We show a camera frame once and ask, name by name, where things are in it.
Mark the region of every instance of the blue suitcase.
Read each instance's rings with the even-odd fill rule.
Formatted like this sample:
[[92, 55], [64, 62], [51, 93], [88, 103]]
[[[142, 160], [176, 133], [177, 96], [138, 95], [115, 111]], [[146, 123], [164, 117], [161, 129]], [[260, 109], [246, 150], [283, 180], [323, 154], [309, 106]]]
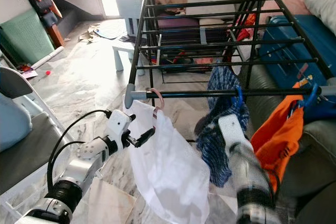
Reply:
[[[331, 72], [336, 76], [335, 35], [315, 16], [296, 15], [295, 18], [306, 32], [327, 66], [331, 69]], [[288, 21], [285, 16], [275, 16], [270, 20], [270, 23], [284, 24], [288, 23]], [[265, 30], [263, 40], [279, 40], [295, 37], [297, 37], [297, 34], [292, 27], [268, 27]], [[310, 54], [302, 43], [292, 44], [283, 50], [272, 52], [282, 46], [285, 46], [285, 44], [262, 45], [259, 50], [261, 60], [311, 59]], [[312, 76], [312, 80], [310, 81], [312, 84], [317, 83], [320, 86], [327, 84], [326, 79], [316, 63], [267, 65], [267, 69], [280, 88], [291, 88], [296, 82], [308, 76]], [[325, 99], [319, 99], [312, 107], [307, 108], [305, 113], [306, 121], [336, 118], [335, 97], [327, 97]]]

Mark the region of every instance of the blue knit fabric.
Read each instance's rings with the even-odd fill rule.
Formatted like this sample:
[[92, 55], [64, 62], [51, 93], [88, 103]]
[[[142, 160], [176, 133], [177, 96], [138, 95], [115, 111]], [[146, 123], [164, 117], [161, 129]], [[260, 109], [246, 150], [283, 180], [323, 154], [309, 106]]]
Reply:
[[[239, 86], [237, 77], [228, 67], [216, 67], [208, 83], [208, 90], [234, 89]], [[203, 119], [203, 127], [197, 136], [197, 148], [202, 152], [202, 159], [210, 168], [210, 181], [223, 187], [231, 176], [228, 158], [225, 154], [225, 141], [218, 126], [218, 119], [229, 114], [236, 114], [243, 131], [246, 131], [249, 113], [245, 103], [240, 108], [232, 103], [230, 97], [208, 98], [210, 113]]]

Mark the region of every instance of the clothes hanger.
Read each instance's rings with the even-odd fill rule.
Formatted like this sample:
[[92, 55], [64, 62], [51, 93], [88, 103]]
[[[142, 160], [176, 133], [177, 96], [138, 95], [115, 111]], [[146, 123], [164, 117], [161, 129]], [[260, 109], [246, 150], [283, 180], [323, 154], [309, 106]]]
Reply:
[[313, 101], [317, 98], [317, 90], [318, 90], [318, 88], [319, 88], [319, 86], [317, 85], [317, 83], [315, 83], [313, 85], [312, 91], [311, 91], [308, 99], [294, 102], [291, 105], [291, 108], [289, 109], [289, 113], [288, 113], [287, 119], [289, 119], [293, 115], [294, 111], [297, 108], [302, 108], [302, 107], [303, 108], [307, 108], [307, 107], [309, 107], [313, 103]]
[[154, 129], [155, 129], [156, 119], [158, 118], [158, 117], [157, 117], [157, 111], [158, 111], [158, 110], [163, 110], [163, 109], [164, 109], [164, 100], [163, 100], [163, 97], [162, 97], [161, 93], [160, 93], [157, 89], [155, 89], [155, 88], [151, 88], [150, 91], [151, 91], [151, 92], [154, 92], [154, 93], [157, 95], [157, 97], [159, 97], [159, 99], [160, 99], [160, 103], [161, 103], [161, 106], [156, 106], [155, 109], [154, 109], [154, 111], [153, 111], [153, 117], [154, 117], [154, 120], [153, 120], [153, 127], [154, 127]]
[[239, 85], [235, 85], [235, 90], [237, 91], [238, 97], [232, 97], [232, 104], [237, 104], [237, 107], [240, 108], [243, 104], [243, 92]]

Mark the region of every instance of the cable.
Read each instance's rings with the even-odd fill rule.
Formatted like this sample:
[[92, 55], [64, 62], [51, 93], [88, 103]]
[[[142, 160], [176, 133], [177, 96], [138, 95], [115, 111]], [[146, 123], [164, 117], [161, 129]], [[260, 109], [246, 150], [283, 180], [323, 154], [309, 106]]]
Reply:
[[79, 119], [75, 120], [73, 123], [71, 123], [66, 130], [63, 132], [62, 136], [59, 138], [59, 140], [57, 141], [57, 143], [54, 146], [54, 149], [51, 152], [49, 161], [48, 161], [48, 168], [47, 168], [47, 185], [48, 185], [48, 191], [51, 191], [52, 186], [53, 186], [53, 181], [52, 181], [52, 171], [53, 171], [53, 158], [55, 155], [55, 152], [57, 150], [57, 147], [59, 146], [60, 142], [62, 141], [62, 139], [64, 138], [64, 136], [68, 133], [68, 131], [76, 124], [78, 123], [80, 120], [82, 120], [83, 118], [87, 117], [88, 115], [94, 114], [96, 112], [103, 112], [105, 113], [106, 117], [109, 118], [112, 114], [111, 111], [108, 110], [93, 110], [91, 112], [86, 113], [85, 115], [81, 116]]
[[279, 195], [279, 191], [280, 191], [280, 178], [278, 176], [278, 174], [274, 171], [274, 170], [268, 170], [265, 169], [265, 171], [267, 171], [268, 173], [270, 173], [271, 175], [273, 175], [277, 181], [277, 191], [274, 193], [274, 201], [277, 201], [278, 199], [278, 195]]
[[67, 143], [67, 144], [63, 145], [63, 146], [58, 150], [58, 152], [55, 154], [54, 159], [52, 160], [51, 166], [54, 167], [54, 164], [55, 164], [55, 162], [56, 162], [57, 157], [59, 156], [59, 154], [60, 154], [60, 153], [61, 153], [67, 146], [69, 146], [69, 145], [71, 145], [71, 144], [83, 144], [83, 143], [85, 143], [85, 142], [83, 142], [83, 141], [73, 141], [73, 142], [70, 142], [70, 143]]

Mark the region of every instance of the blue hanger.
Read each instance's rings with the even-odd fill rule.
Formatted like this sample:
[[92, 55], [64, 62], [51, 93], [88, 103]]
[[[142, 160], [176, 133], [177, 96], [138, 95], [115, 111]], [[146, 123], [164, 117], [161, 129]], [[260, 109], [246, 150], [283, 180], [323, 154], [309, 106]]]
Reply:
[[308, 99], [306, 101], [299, 101], [299, 106], [305, 108], [309, 107], [317, 97], [318, 88], [319, 86], [315, 83]]
[[243, 104], [243, 92], [239, 85], [235, 85], [235, 90], [238, 93], [238, 97], [232, 97], [232, 103], [237, 104], [237, 107], [240, 108]]

